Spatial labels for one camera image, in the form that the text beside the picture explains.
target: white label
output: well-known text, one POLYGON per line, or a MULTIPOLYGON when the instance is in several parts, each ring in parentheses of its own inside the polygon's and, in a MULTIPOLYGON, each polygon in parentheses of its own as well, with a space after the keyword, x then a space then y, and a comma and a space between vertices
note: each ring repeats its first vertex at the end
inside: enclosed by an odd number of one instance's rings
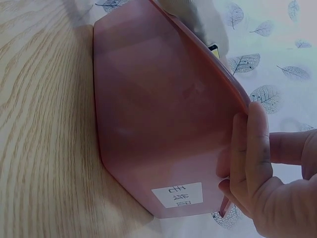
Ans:
POLYGON ((152 189, 152 192, 166 208, 188 206, 204 201, 201 182, 152 189))

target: table surface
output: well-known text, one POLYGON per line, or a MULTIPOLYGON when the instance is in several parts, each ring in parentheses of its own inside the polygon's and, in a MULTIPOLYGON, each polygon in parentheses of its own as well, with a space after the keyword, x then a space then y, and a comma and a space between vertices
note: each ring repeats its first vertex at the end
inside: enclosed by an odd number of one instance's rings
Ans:
POLYGON ((0 237, 159 237, 99 158, 82 5, 0 0, 0 237))

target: hand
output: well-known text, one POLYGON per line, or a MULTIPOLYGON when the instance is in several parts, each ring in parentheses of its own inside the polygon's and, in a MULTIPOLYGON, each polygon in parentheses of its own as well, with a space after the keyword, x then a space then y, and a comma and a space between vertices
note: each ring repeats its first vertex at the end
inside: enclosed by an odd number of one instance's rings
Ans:
POLYGON ((250 103, 249 116, 234 117, 230 180, 224 194, 269 238, 317 237, 317 130, 273 133, 266 113, 250 103), (303 178, 290 184, 273 177, 271 162, 302 165, 303 178))

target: gray leaf pattern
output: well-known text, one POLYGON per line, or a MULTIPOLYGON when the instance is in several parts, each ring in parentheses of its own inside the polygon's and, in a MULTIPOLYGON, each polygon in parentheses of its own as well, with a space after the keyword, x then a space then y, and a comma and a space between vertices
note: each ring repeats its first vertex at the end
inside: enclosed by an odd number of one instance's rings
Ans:
POLYGON ((264 85, 250 94, 252 102, 260 102, 267 114, 274 114, 282 106, 281 93, 274 85, 264 85))
POLYGON ((255 31, 250 31, 250 33, 257 33, 261 36, 270 36, 274 28, 274 23, 272 21, 265 21, 261 23, 255 31))
POLYGON ((305 40, 297 40, 295 41, 295 45, 297 48, 310 48, 312 47, 311 43, 305 40))
POLYGON ((102 6, 106 13, 110 13, 129 1, 130 0, 99 0, 95 5, 102 6))
POLYGON ((227 13, 225 14, 225 23, 231 26, 234 30, 234 26, 240 23, 244 18, 244 13, 241 7, 235 3, 230 3, 227 7, 227 13))
POLYGON ((309 130, 314 130, 315 128, 312 127, 311 125, 308 125, 308 124, 301 124, 300 125, 300 131, 309 131, 309 130))
POLYGON ((299 67, 295 67, 295 66, 288 66, 284 68, 281 68, 279 66, 277 67, 280 68, 289 79, 305 80, 305 79, 310 79, 311 77, 305 70, 299 67))
POLYGON ((300 7, 296 0, 293 0, 288 5, 288 15, 292 19, 293 22, 297 22, 298 13, 300 11, 300 7))
POLYGON ((259 65, 260 59, 260 54, 253 54, 230 58, 228 62, 233 74, 246 73, 255 69, 259 65))
POLYGON ((218 212, 212 213, 211 216, 218 223, 218 225, 225 229, 231 230, 242 219, 242 212, 239 210, 239 208, 233 206, 225 218, 222 218, 218 212))

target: white tablecloth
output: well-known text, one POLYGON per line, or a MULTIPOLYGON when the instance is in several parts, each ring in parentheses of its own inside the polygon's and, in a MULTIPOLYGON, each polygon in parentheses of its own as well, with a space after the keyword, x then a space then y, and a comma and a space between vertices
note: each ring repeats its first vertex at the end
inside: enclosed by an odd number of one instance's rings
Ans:
MULTIPOLYGON (((128 0, 91 0, 81 20, 94 23, 128 0)), ((314 0, 214 0, 230 41, 234 76, 252 101, 261 101, 270 131, 303 131, 317 126, 317 65, 314 0)), ((301 168, 274 165, 285 183, 301 179, 301 168)), ((155 219, 164 238, 257 238, 253 222, 235 207, 218 214, 155 219)), ((142 231, 131 237, 145 237, 142 231)))

